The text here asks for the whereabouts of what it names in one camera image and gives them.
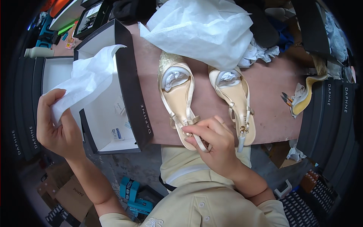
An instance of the yellow insole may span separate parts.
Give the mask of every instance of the yellow insole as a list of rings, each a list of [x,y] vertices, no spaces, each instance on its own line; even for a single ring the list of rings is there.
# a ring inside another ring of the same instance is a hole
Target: yellow insole
[[[312,86],[313,83],[317,82],[317,81],[323,81],[325,79],[328,78],[328,75],[323,75],[323,76],[312,76],[312,77],[307,77],[306,78],[306,87],[305,87],[305,92],[307,92],[307,96],[306,98],[299,102],[298,104],[295,104],[292,109],[293,109],[293,113],[295,115],[298,115],[299,113],[301,113],[310,103],[311,101],[311,95],[313,94],[312,92]]]

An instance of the blue cloth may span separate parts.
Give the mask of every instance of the blue cloth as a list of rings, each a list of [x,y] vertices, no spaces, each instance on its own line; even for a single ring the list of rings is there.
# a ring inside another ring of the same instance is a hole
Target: blue cloth
[[[279,20],[276,20],[271,16],[267,16],[267,19],[269,20],[270,24],[272,24],[272,26],[279,33],[280,40],[277,45],[280,51],[285,52],[285,50],[287,50],[291,45],[294,44],[294,37],[287,30],[287,24]]]

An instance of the green item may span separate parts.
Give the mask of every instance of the green item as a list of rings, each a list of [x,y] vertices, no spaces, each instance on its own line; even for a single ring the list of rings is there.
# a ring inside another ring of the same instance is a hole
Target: green item
[[[58,35],[64,35],[71,27],[73,27],[74,23],[79,20],[79,18],[75,19],[72,23],[69,23],[65,27],[59,30]]]

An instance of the woman's right hand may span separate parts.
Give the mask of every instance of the woman's right hand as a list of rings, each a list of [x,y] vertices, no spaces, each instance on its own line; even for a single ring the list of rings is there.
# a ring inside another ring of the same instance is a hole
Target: woman's right hand
[[[212,145],[211,151],[204,153],[194,137],[185,139],[198,150],[202,160],[211,170],[231,180],[240,177],[241,172],[239,169],[243,164],[236,157],[233,133],[224,124],[221,117],[216,115],[195,125],[184,126],[182,130],[196,134]]]

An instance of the finger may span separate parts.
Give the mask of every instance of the finger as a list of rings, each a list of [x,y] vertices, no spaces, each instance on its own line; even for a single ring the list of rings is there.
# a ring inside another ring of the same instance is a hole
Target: finger
[[[53,123],[50,120],[49,106],[52,105],[55,100],[63,97],[65,92],[65,89],[54,89],[39,98],[37,110],[37,131],[39,130],[39,132],[42,132],[53,128]]]
[[[202,159],[204,159],[204,157],[205,157],[206,155],[209,155],[209,154],[208,154],[209,152],[205,153],[205,152],[203,152],[203,151],[200,149],[200,147],[199,147],[199,145],[198,145],[197,141],[195,140],[194,136],[192,136],[192,137],[186,137],[184,140],[185,140],[185,141],[187,141],[188,143],[190,143],[191,145],[193,145],[193,146],[197,149],[197,151],[198,151],[198,153],[200,154],[200,156],[202,157]]]
[[[214,118],[217,120],[217,121],[219,121],[219,123],[221,123],[221,125],[225,128],[225,129],[227,129],[230,133],[232,133],[233,134],[233,132],[228,128],[228,126],[224,123],[224,120],[220,117],[220,116],[218,116],[218,115],[215,115],[214,116]]]
[[[221,137],[215,131],[213,131],[205,126],[188,125],[188,126],[182,127],[181,129],[186,133],[193,133],[193,134],[200,136],[201,138],[203,138],[208,143],[211,143],[212,145],[216,141],[220,140],[220,137]]]
[[[50,92],[46,93],[45,95],[41,96],[39,99],[42,99],[42,104],[45,104],[47,106],[52,105],[57,99],[60,99],[64,96],[64,94],[66,93],[65,89],[53,89]]]
[[[214,117],[202,120],[202,121],[198,122],[196,125],[208,127],[219,135],[225,135],[227,132],[226,128],[223,127],[221,125],[221,123]]]
[[[74,136],[75,133],[81,133],[81,130],[69,108],[62,114],[61,122],[66,136]]]

